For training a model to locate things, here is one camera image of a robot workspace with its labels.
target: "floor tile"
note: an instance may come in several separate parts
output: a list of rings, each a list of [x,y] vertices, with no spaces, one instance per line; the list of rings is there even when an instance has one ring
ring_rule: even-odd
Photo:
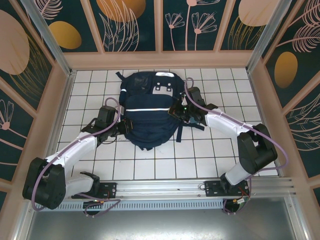
[[[178,129],[176,129],[175,133],[174,133],[174,139],[177,139],[177,133],[178,133]],[[182,135],[181,135],[181,139],[182,140],[188,140],[188,139],[192,139],[192,128],[189,126],[184,126],[182,128]]]
[[[88,96],[86,99],[85,109],[100,109],[103,105],[103,95]]]
[[[113,180],[133,180],[134,179],[134,160],[115,160]]]
[[[107,82],[122,82],[122,80],[116,75],[116,73],[119,72],[121,75],[123,75],[122,70],[109,70],[108,74],[106,76]]]
[[[130,141],[118,141],[116,143],[115,159],[135,159],[135,145]]]
[[[218,107],[224,106],[221,93],[205,93],[204,95],[206,104],[214,104]]]
[[[215,156],[212,140],[194,140],[194,152],[196,158],[212,158]]]
[[[110,106],[110,107],[116,107],[117,106],[117,103],[114,101],[114,100],[112,100],[112,99],[109,99],[107,102],[106,102],[106,99],[107,98],[114,98],[115,100],[117,100],[117,101],[119,101],[119,95],[104,95],[103,96],[103,105],[105,105],[105,103],[106,103],[106,105],[107,106]]]
[[[135,159],[155,159],[155,149],[147,151],[141,150],[140,147],[135,146]]]
[[[221,93],[223,105],[225,107],[240,106],[239,98],[237,93]]]
[[[176,159],[175,167],[177,179],[193,179],[197,177],[194,158]]]
[[[96,160],[114,160],[116,152],[116,142],[106,142],[106,144],[102,143],[97,149],[95,153]]]
[[[200,93],[203,93],[204,92],[204,86],[202,84],[202,81],[193,81],[193,86],[194,87],[197,87],[199,90],[200,90]],[[192,81],[188,81],[187,82],[187,86],[188,88],[191,88],[192,86]]]
[[[61,151],[63,148],[65,148],[67,145],[69,144],[69,142],[59,142],[58,143],[58,148],[57,148],[57,152]]]
[[[196,172],[197,172],[198,178],[218,177],[216,160],[214,157],[196,158],[195,162],[196,162]]]
[[[86,106],[87,96],[71,96],[68,110],[83,110]]]
[[[170,69],[169,68],[167,68],[167,69],[164,69],[164,68],[160,68],[160,69],[155,69],[154,70],[155,72],[170,72]]]
[[[193,139],[211,139],[211,131],[209,126],[204,127],[204,131],[192,128]]]
[[[227,115],[242,122],[245,120],[240,106],[226,106],[224,109]]]
[[[68,110],[64,120],[64,125],[81,125],[84,110]]]
[[[252,92],[239,92],[241,106],[256,106],[256,99]]]
[[[201,68],[202,80],[217,80],[217,72],[215,68]]]
[[[93,174],[100,178],[100,181],[113,179],[115,161],[95,161]]]
[[[127,69],[127,70],[123,70],[123,76],[125,78],[129,77],[130,75],[137,73],[138,69]]]
[[[98,117],[99,110],[93,109],[93,110],[84,110],[82,125],[88,125],[92,119]]]
[[[71,142],[80,133],[81,126],[63,126],[60,142]]]
[[[258,108],[256,106],[243,106],[243,115],[245,121],[261,121]]]
[[[193,80],[202,80],[200,68],[187,68],[185,70],[185,76],[187,78],[193,78]]]
[[[236,139],[231,139],[231,142],[232,142],[233,153],[236,157],[238,157],[239,156],[238,142]]]
[[[170,69],[170,72],[177,74],[182,80],[186,80],[186,71],[184,69]]]
[[[134,179],[155,179],[155,160],[135,160]]]
[[[154,69],[139,69],[139,72],[154,72]]]
[[[75,75],[75,83],[89,83],[92,71],[77,71]]]
[[[91,82],[88,95],[103,95],[105,93],[105,82]]]
[[[174,157],[174,141],[169,140],[166,143],[155,148],[156,159],[173,159]]]
[[[216,157],[215,161],[218,170],[218,177],[221,177],[222,174],[225,174],[232,169],[234,165],[236,165],[234,157]]]
[[[156,179],[175,179],[176,166],[174,159],[156,159],[155,160],[155,178]]]
[[[194,158],[194,144],[192,140],[181,140],[174,143],[175,158]]]
[[[233,80],[230,68],[217,68],[216,73],[219,80]]]
[[[232,68],[234,79],[248,79],[248,74],[245,68]]]
[[[72,96],[88,95],[89,82],[75,83],[72,88]]]
[[[91,83],[105,83],[107,79],[107,70],[92,71]]]
[[[231,139],[213,139],[213,149],[215,157],[233,157],[234,151]]]
[[[79,175],[81,172],[93,173],[95,161],[78,161],[72,171],[72,176]]]
[[[121,82],[107,82],[104,95],[119,95]]]
[[[231,138],[231,136],[222,132],[222,129],[217,129],[217,128],[213,128],[213,127],[211,128],[211,137],[213,139],[229,139],[229,138]]]
[[[241,92],[252,92],[252,88],[249,80],[234,80],[236,90]]]
[[[205,80],[203,82],[204,92],[205,93],[220,93],[220,86],[218,81],[214,80]]]
[[[236,93],[236,85],[234,80],[219,80],[222,93]]]

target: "metal plate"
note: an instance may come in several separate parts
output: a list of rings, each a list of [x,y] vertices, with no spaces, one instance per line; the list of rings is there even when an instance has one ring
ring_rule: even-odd
[[[241,188],[247,195],[249,195],[247,181],[241,181],[239,184],[235,185],[232,189],[230,189],[228,193],[226,193],[224,189],[221,187],[220,180],[205,181],[204,188],[205,195],[207,197],[241,197],[243,194],[239,188]]]

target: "dark green wallpaper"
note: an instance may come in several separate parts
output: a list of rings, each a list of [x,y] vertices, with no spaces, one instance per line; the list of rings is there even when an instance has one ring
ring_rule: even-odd
[[[191,3],[189,1],[188,5],[185,0],[163,1],[163,51],[214,49],[226,1]]]
[[[304,1],[265,65],[282,107],[320,70],[320,9],[316,3]]]
[[[320,174],[320,84],[287,115],[296,147],[309,178]]]
[[[34,2],[64,53],[98,51],[80,0]]]
[[[5,203],[6,196],[7,196],[6,192],[0,191],[0,213],[1,213],[2,206]]]
[[[265,50],[262,53],[262,58],[265,58],[265,55],[267,54],[267,52],[269,51],[274,39],[278,36],[279,31],[281,30],[282,26],[284,25],[285,21],[288,18],[288,15],[290,14],[291,10],[294,8],[295,4],[297,3],[297,0],[292,0],[291,4],[288,8],[288,10],[286,11],[284,17],[282,18],[281,23],[279,24],[278,28],[276,29],[274,35],[272,36],[272,38],[270,39],[270,42],[268,43],[268,45],[266,46]]]
[[[0,3],[0,25],[0,48],[6,53],[0,77],[37,109],[52,65],[9,1]]]
[[[220,50],[253,50],[268,23],[275,1],[236,0]]]
[[[318,201],[320,207],[320,187],[313,189],[316,200]]]
[[[11,181],[34,119],[2,90],[0,112],[0,179]]]
[[[156,50],[154,0],[90,0],[90,4],[106,52]]]

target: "pink line drawing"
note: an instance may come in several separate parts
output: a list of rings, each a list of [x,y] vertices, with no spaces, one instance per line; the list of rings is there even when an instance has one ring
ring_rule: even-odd
[[[176,49],[175,49],[175,44],[174,44],[174,38],[172,35],[172,29],[183,27],[185,25],[185,22],[183,21],[181,13],[179,13],[179,14],[174,13],[174,14],[172,14],[172,16],[170,13],[167,13],[165,15],[165,20],[170,28],[171,43],[172,43],[173,51],[175,51]]]

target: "backpack strap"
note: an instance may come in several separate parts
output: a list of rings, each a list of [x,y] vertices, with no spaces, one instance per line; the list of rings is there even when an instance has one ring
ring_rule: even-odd
[[[115,74],[121,79],[122,82],[126,79],[123,75],[121,75],[119,71],[116,72]]]
[[[152,149],[152,147],[140,147],[139,148],[143,151],[144,149],[147,151],[150,151]]]
[[[201,126],[201,125],[199,125],[197,123],[185,123],[185,122],[181,121],[181,123],[178,126],[178,132],[176,133],[176,142],[177,143],[181,143],[183,127],[192,127],[192,128],[196,128],[196,129],[199,129],[199,130],[202,130],[202,131],[205,130],[204,126]]]

